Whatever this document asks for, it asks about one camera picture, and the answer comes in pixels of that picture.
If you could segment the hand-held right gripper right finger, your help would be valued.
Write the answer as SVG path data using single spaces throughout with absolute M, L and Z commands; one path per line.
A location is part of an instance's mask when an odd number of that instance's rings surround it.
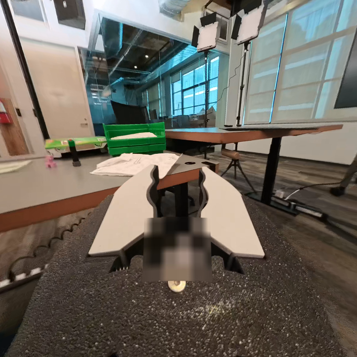
M 208 167 L 200 169 L 199 188 L 198 217 L 206 219 L 212 243 L 228 255 L 264 258 L 240 192 Z

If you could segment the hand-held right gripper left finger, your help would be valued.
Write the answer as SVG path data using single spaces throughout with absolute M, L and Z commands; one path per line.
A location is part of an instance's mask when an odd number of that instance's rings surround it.
M 114 255 L 143 235 L 147 219 L 158 216 L 158 183 L 158 166 L 149 165 L 114 193 L 89 256 Z

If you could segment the grey desk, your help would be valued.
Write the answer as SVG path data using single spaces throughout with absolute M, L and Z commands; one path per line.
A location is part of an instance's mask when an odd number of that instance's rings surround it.
M 43 158 L 34 159 L 17 172 L 2 174 L 1 232 L 96 207 L 132 177 L 90 174 L 107 159 L 109 156 L 103 155 L 81 158 L 80 167 L 66 159 L 56 168 L 47 168 Z M 187 203 L 184 189 L 188 182 L 199 178 L 202 167 L 219 172 L 219 163 L 214 160 L 181 154 L 168 174 L 159 179 L 157 190 L 179 187 L 178 212 L 182 216 Z

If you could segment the white crumpled paper bag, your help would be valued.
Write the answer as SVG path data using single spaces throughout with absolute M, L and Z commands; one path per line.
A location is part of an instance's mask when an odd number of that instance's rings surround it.
M 128 172 L 129 175 L 134 176 L 146 167 L 155 165 L 158 167 L 159 179 L 163 179 L 180 157 L 181 155 L 173 153 L 161 153 L 152 155 L 132 154 Z
M 134 176 L 143 169 L 152 166 L 148 155 L 122 154 L 97 164 L 96 169 L 90 172 L 99 176 Z

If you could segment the small tripod with wooden roll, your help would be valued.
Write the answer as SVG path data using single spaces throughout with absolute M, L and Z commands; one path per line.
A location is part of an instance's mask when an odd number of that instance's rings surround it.
M 228 167 L 225 169 L 225 171 L 221 174 L 221 177 L 223 177 L 230 168 L 234 168 L 234 178 L 237 177 L 237 169 L 241 172 L 243 178 L 245 179 L 246 183 L 249 185 L 249 187 L 252 189 L 253 193 L 258 193 L 256 189 L 253 187 L 252 183 L 249 181 L 247 175 L 243 172 L 242 166 L 240 164 L 240 154 L 237 150 L 230 150 L 226 148 L 221 149 L 221 155 L 227 158 L 230 158 L 231 161 L 228 165 Z

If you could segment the green plastic crate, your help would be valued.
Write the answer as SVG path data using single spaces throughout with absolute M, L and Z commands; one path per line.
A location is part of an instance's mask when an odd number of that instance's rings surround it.
M 121 154 L 162 154 L 166 150 L 164 122 L 147 124 L 103 124 L 108 152 Z

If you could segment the black power strip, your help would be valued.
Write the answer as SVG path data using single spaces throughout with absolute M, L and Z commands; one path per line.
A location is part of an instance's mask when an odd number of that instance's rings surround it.
M 326 222 L 329 219 L 329 215 L 327 213 L 324 213 L 319 208 L 315 208 L 303 202 L 292 199 L 292 196 L 299 191 L 300 189 L 284 197 L 284 192 L 281 190 L 277 190 L 271 196 L 271 206 L 295 216 L 300 213 L 303 213 L 310 217 L 316 218 L 322 222 Z

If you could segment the black green brick stand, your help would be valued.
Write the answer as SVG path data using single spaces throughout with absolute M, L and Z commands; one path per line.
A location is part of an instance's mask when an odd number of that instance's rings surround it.
M 74 167 L 80 167 L 81 162 L 78 158 L 78 152 L 76 150 L 75 141 L 73 139 L 68 139 L 69 150 L 72 157 L 72 164 Z

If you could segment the wooden table black legs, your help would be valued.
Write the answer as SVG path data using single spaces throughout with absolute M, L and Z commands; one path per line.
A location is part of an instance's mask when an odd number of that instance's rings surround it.
M 262 192 L 249 193 L 248 197 L 266 204 L 270 207 L 297 215 L 303 211 L 297 209 L 296 203 L 289 200 L 274 198 L 273 189 L 279 163 L 279 153 L 283 137 L 300 136 L 305 134 L 319 134 L 323 132 L 342 129 L 342 124 L 325 125 L 315 127 L 255 127 L 253 125 L 241 127 L 225 128 L 175 128 L 166 129 L 166 139 L 184 141 L 181 146 L 187 146 L 187 143 L 197 142 L 200 145 L 222 145 L 235 144 L 239 142 L 256 141 L 271 139 L 270 150 L 266 163 L 265 176 Z

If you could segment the green toy box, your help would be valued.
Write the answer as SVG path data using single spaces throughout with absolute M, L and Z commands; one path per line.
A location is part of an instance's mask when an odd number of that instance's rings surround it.
M 103 149 L 107 146 L 105 136 L 78 137 L 71 138 L 74 141 L 77 151 L 87 151 L 94 149 Z M 46 139 L 45 149 L 54 158 L 61 158 L 63 154 L 70 153 L 69 139 Z

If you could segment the black high-back chair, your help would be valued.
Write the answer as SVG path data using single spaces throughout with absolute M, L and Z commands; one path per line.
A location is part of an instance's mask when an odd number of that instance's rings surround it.
M 149 114 L 145 106 L 135 106 L 110 101 L 115 123 L 118 125 L 127 124 L 147 124 L 149 123 Z

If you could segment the white door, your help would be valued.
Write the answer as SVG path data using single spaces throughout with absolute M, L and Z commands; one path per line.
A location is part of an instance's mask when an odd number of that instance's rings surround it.
M 20 42 L 50 138 L 95 136 L 77 48 Z

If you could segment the red fire alarm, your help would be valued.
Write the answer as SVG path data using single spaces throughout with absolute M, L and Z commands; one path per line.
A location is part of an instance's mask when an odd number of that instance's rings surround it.
M 2 99 L 0 99 L 0 124 L 11 125 L 13 123 L 10 114 L 7 112 Z

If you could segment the studio light on stand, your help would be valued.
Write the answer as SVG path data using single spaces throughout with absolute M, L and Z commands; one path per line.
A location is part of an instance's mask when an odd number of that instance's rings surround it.
M 194 26 L 191 45 L 196 47 L 197 52 L 204 53 L 205 74 L 205 113 L 203 127 L 208 123 L 208 53 L 217 45 L 220 36 L 220 23 L 217 20 L 217 12 L 212 12 L 200 18 L 200 27 Z
M 248 46 L 250 42 L 257 38 L 260 29 L 264 25 L 269 1 L 266 0 L 235 0 L 231 1 L 231 16 L 235 15 L 231 39 L 237 45 L 243 45 L 243 63 L 241 73 L 241 83 L 239 87 L 239 102 L 236 126 L 240 127 L 245 67 L 247 60 Z

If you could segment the dark wall screen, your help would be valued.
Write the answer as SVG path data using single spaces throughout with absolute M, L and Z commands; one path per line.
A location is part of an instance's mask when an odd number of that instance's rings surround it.
M 338 91 L 334 109 L 357 107 L 357 51 L 351 49 L 341 85 Z

